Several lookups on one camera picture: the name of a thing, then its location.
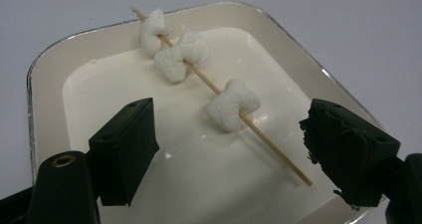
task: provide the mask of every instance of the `bamboo skewer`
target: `bamboo skewer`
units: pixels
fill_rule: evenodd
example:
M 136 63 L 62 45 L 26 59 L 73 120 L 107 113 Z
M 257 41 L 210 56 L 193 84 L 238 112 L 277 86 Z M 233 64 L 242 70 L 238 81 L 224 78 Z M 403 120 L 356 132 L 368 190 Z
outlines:
M 134 6 L 130 6 L 131 10 L 137 15 L 140 21 L 144 22 L 146 17 Z M 168 40 L 166 36 L 158 35 L 158 38 L 164 42 L 168 47 L 173 47 L 174 45 Z M 193 64 L 183 61 L 183 63 L 189 67 L 216 95 L 220 95 L 221 91 Z M 300 177 L 308 186 L 313 185 L 311 180 L 307 178 L 301 170 L 292 163 L 285 154 L 283 154 L 269 138 L 267 138 L 263 132 L 261 132 L 248 117 L 242 112 L 239 112 L 240 119 L 281 159 L 283 160 L 288 167 L 295 172 L 295 174 Z

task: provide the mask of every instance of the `white table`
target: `white table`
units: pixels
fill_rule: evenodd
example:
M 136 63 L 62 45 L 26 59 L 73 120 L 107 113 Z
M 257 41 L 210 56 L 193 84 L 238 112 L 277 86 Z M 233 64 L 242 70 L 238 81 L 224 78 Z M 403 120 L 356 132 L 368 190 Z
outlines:
M 228 0 L 0 0 L 0 199 L 32 185 L 26 76 L 69 35 Z M 233 0 L 262 8 L 402 142 L 422 152 L 422 0 Z M 385 204 L 359 223 L 385 223 Z

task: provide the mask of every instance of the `square dish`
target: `square dish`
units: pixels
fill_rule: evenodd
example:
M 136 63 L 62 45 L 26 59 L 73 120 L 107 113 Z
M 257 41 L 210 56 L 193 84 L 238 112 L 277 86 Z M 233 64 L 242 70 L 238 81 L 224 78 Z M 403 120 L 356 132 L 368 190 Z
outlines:
M 197 31 L 210 46 L 203 73 L 223 89 L 240 78 L 260 97 L 254 124 L 313 182 L 306 186 L 248 129 L 227 133 L 205 112 L 215 96 L 188 73 L 170 84 L 138 45 L 138 21 L 59 41 L 28 75 L 34 178 L 48 157 L 88 151 L 88 139 L 124 105 L 153 97 L 155 154 L 132 205 L 100 207 L 103 223 L 347 223 L 352 211 L 308 159 L 298 122 L 311 99 L 379 123 L 279 24 L 234 2 L 167 14 L 170 39 Z

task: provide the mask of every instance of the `white marshmallow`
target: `white marshmallow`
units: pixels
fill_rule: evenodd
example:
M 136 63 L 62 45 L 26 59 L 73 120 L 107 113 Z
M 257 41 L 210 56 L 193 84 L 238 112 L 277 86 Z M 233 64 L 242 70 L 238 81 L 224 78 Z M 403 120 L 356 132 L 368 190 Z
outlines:
M 261 106 L 259 98 L 239 79 L 230 80 L 224 92 L 207 106 L 208 115 L 224 130 L 237 131 L 241 128 L 239 110 L 245 114 Z
M 139 40 L 141 48 L 145 50 L 150 57 L 153 57 L 164 48 L 164 44 L 157 36 L 160 34 L 167 36 L 170 31 L 171 26 L 168 19 L 164 16 L 161 9 L 156 9 L 140 26 Z
M 167 80 L 181 82 L 186 76 L 183 60 L 198 66 L 208 54 L 206 39 L 199 33 L 187 32 L 174 47 L 158 52 L 154 64 Z

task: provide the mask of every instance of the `wooden skewer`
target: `wooden skewer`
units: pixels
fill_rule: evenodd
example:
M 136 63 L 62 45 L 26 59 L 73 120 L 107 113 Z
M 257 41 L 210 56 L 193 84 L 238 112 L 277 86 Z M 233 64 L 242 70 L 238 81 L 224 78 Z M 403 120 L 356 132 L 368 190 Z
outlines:
M 131 10 L 137 15 L 137 17 L 144 22 L 146 17 L 134 6 L 130 6 Z M 168 47 L 173 47 L 174 45 L 168 40 L 168 38 L 164 35 L 158 35 L 158 38 L 164 42 Z M 183 63 L 189 67 L 216 95 L 221 94 L 221 91 L 193 64 L 183 61 Z M 307 178 L 301 170 L 292 163 L 285 154 L 283 154 L 272 142 L 269 138 L 267 138 L 263 132 L 261 132 L 254 123 L 248 119 L 248 117 L 243 113 L 239 112 L 240 119 L 280 158 L 282 159 L 289 168 L 294 171 L 298 177 L 300 177 L 308 186 L 313 185 L 313 182 Z

